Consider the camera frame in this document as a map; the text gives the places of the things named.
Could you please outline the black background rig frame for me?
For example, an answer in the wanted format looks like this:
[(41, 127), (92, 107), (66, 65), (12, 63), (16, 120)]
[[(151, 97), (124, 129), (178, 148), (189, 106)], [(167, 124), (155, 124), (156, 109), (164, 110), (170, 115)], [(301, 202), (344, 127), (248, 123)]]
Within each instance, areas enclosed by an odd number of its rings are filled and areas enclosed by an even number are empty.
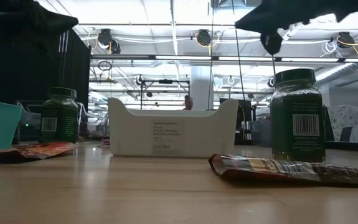
[(184, 80), (169, 80), (169, 79), (160, 79), (160, 80), (141, 80), (140, 81), (140, 109), (143, 109), (143, 96), (144, 93), (147, 91), (149, 87), (151, 87), (154, 83), (158, 82), (159, 84), (178, 84), (184, 91), (187, 92), (188, 95), (190, 95), (191, 87), (190, 81), (184, 81)]

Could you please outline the ceiling light bar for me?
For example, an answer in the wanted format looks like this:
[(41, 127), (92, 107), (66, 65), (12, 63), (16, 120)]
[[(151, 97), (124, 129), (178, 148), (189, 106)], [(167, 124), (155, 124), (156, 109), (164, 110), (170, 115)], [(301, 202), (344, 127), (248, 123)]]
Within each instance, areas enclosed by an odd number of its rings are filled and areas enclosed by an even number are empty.
[(310, 63), (358, 63), (358, 58), (312, 58), (312, 57), (234, 57), (234, 56), (184, 56), (184, 55), (91, 55), (94, 60), (195, 60), (242, 62), (310, 62)]

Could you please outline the clear plastic container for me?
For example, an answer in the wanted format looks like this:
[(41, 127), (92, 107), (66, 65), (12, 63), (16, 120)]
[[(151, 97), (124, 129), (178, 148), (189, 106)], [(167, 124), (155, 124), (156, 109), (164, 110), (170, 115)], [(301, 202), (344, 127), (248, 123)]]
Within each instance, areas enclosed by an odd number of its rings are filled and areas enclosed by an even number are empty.
[[(43, 101), (19, 100), (16, 104), (21, 107), (22, 113), (14, 135), (15, 142), (38, 141)], [(82, 103), (76, 102), (76, 104), (78, 106), (78, 135), (86, 136), (88, 134), (87, 112)]]

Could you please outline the black curtain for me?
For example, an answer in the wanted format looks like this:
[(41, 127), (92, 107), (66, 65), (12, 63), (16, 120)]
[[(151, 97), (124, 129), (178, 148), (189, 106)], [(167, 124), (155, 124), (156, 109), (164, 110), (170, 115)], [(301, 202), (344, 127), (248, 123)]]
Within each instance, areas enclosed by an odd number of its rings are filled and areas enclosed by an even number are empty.
[(47, 101), (50, 87), (77, 92), (88, 106), (90, 48), (72, 30), (53, 38), (45, 49), (32, 44), (0, 45), (0, 102)]

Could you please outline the green-lid glass spice jar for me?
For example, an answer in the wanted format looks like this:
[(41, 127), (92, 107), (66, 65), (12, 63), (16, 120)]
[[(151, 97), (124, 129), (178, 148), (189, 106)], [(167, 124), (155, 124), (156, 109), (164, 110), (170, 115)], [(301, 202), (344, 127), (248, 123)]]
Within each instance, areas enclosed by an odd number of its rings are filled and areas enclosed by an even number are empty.
[(270, 102), (272, 150), (275, 159), (325, 160), (323, 99), (308, 68), (277, 73)]
[(50, 87), (49, 99), (42, 105), (39, 142), (76, 143), (78, 136), (77, 92), (64, 87)]

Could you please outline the white patterned panel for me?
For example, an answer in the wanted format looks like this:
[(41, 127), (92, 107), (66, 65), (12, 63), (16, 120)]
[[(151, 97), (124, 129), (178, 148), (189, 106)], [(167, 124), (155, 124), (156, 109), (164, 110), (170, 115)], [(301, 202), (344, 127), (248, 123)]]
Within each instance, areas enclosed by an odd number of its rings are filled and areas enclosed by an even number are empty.
[(327, 108), (335, 142), (358, 143), (358, 107), (351, 105)]

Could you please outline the orange spice packet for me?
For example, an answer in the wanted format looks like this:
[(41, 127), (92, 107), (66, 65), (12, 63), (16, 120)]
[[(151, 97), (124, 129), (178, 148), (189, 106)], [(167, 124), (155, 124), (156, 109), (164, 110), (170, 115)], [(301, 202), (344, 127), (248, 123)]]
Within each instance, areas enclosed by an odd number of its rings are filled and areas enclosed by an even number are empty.
[(0, 149), (0, 164), (15, 164), (48, 159), (70, 152), (76, 146), (76, 144), (70, 142), (47, 142)]

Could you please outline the brown spice packet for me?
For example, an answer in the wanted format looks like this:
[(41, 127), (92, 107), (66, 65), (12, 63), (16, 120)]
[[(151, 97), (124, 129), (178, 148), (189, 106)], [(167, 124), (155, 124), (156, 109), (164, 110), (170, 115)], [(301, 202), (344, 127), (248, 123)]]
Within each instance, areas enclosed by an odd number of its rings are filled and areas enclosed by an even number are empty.
[(233, 182), (293, 182), (358, 187), (358, 168), (355, 167), (231, 154), (214, 154), (208, 162), (216, 176)]

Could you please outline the white plastic storage bin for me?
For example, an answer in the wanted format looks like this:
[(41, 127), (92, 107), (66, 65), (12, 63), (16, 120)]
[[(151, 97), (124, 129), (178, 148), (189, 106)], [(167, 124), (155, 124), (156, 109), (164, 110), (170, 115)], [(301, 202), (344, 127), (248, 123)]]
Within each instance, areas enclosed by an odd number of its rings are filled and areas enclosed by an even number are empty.
[(134, 110), (108, 99), (110, 149), (115, 156), (208, 158), (233, 154), (238, 101), (215, 111)]

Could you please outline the gray plastic bin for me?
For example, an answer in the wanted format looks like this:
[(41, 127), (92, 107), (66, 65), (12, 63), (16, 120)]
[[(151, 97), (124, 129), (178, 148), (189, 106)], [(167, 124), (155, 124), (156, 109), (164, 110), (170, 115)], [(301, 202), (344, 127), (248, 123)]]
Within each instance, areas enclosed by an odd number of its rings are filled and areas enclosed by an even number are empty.
[(253, 145), (261, 147), (272, 146), (271, 121), (269, 119), (251, 121), (250, 132)]

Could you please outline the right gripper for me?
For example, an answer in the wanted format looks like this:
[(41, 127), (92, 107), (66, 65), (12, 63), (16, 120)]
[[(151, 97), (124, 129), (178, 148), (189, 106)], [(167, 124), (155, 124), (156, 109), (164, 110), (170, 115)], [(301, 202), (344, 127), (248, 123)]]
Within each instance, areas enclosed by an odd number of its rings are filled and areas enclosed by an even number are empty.
[(341, 22), (358, 11), (358, 0), (262, 0), (261, 4), (235, 22), (235, 28), (261, 33), (260, 41), (270, 54), (277, 54), (283, 42), (278, 29), (299, 21), (334, 14)]

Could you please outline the white column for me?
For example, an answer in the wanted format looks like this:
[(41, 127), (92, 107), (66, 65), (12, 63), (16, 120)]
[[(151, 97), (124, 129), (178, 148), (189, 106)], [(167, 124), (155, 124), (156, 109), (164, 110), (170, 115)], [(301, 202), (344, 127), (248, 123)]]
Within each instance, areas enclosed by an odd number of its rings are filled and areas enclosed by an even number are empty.
[(214, 88), (210, 67), (191, 67), (190, 97), (193, 99), (193, 110), (204, 111), (213, 108)]

